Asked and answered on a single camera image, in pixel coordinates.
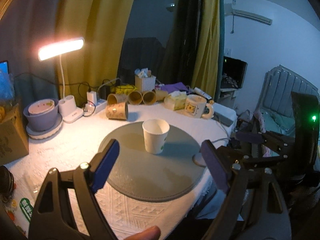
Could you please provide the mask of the person's fingertip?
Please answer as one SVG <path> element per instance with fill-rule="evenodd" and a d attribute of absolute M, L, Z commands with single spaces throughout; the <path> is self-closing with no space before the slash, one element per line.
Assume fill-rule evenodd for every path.
<path fill-rule="evenodd" d="M 160 228 L 158 226 L 152 226 L 140 233 L 125 238 L 125 240 L 158 240 L 160 236 Z"/>

